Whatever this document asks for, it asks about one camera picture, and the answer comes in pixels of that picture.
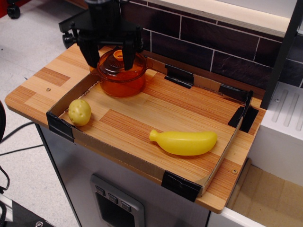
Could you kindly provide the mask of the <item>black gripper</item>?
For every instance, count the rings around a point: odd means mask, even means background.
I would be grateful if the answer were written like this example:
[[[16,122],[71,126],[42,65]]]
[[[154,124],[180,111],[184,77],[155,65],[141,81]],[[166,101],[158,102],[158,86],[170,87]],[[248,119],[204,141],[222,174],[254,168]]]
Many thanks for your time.
[[[96,68],[99,62],[99,48],[105,45],[122,47],[124,69],[133,67],[136,52],[143,51],[142,27],[138,24],[118,19],[117,22],[92,22],[85,30],[80,30],[77,44],[87,64]]]

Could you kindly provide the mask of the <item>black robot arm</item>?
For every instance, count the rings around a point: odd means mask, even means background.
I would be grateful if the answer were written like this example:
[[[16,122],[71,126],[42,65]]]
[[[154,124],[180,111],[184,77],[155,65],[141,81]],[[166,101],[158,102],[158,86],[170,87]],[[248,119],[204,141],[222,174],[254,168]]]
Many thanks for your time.
[[[99,47],[119,45],[125,70],[133,67],[136,53],[143,47],[142,27],[122,18],[119,0],[87,0],[88,9],[76,15],[70,28],[77,30],[76,43],[87,64],[97,67]]]

